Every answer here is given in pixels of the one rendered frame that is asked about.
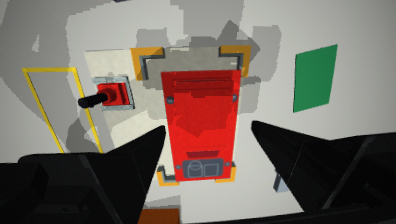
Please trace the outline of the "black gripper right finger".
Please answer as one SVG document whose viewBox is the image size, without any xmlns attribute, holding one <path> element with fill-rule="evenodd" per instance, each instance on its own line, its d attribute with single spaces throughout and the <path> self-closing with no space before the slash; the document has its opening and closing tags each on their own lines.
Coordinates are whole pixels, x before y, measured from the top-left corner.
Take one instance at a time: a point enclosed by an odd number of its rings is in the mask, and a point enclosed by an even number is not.
<svg viewBox="0 0 396 224">
<path fill-rule="evenodd" d="M 396 151 L 396 132 L 328 140 L 257 120 L 250 129 L 304 212 L 328 209 L 364 155 Z"/>
</svg>

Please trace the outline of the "yellow rectangular frame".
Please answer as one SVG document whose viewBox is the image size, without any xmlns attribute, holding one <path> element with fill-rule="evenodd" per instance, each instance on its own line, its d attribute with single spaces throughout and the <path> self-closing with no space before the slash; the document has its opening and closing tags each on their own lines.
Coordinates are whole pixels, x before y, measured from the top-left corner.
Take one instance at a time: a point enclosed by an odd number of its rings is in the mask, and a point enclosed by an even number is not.
<svg viewBox="0 0 396 224">
<path fill-rule="evenodd" d="M 33 96 L 35 97 L 35 101 L 36 101 L 37 105 L 39 106 L 39 109 L 40 109 L 40 111 L 41 111 L 41 113 L 43 115 L 43 118 L 45 119 L 45 121 L 46 121 L 46 123 L 48 125 L 48 129 L 50 130 L 50 132 L 53 135 L 53 139 L 55 140 L 58 148 L 60 149 L 60 152 L 61 153 L 65 153 L 64 150 L 62 149 L 61 145 L 59 144 L 59 141 L 58 141 L 58 138 L 57 138 L 56 134 L 54 133 L 54 131 L 52 129 L 52 125 L 50 124 L 49 120 L 47 119 L 47 115 L 46 115 L 46 113 L 45 113 L 45 111 L 43 109 L 43 106 L 41 105 L 41 103 L 39 101 L 39 97 L 36 94 L 36 90 L 35 90 L 32 82 L 30 80 L 28 72 L 69 72 L 69 71 L 72 71 L 73 74 L 74 74 L 74 77 L 75 77 L 75 80 L 76 80 L 76 84 L 77 84 L 79 93 L 81 95 L 81 98 L 84 98 L 85 96 L 84 96 L 84 93 L 83 93 L 83 90 L 82 90 L 81 82 L 80 82 L 78 74 L 77 74 L 78 73 L 77 69 L 76 68 L 63 68 L 63 67 L 52 67 L 52 68 L 33 68 L 33 67 L 30 67 L 30 68 L 22 68 L 22 71 L 24 72 L 24 76 L 27 79 L 26 81 L 29 84 L 29 87 L 30 87 L 30 89 L 32 91 Z M 96 143 L 98 145 L 99 151 L 101 153 L 103 153 L 103 151 L 101 149 L 101 146 L 100 146 L 99 137 L 98 137 L 97 131 L 95 129 L 95 126 L 93 124 L 89 109 L 85 108 L 85 111 L 86 111 L 86 114 L 88 116 L 88 122 L 89 122 L 89 124 L 91 126 L 91 129 L 92 129 L 92 132 L 94 134 L 94 137 L 95 137 Z"/>
</svg>

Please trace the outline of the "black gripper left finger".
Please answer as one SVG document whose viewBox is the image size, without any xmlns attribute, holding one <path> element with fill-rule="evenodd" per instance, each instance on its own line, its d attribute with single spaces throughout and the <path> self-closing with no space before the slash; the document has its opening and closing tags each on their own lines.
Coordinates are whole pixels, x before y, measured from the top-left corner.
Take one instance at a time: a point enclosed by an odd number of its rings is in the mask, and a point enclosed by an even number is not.
<svg viewBox="0 0 396 224">
<path fill-rule="evenodd" d="M 161 155 L 166 130 L 160 125 L 105 154 L 31 154 L 17 163 L 40 162 L 47 186 L 85 185 L 95 189 L 115 224 L 137 224 Z"/>
</svg>

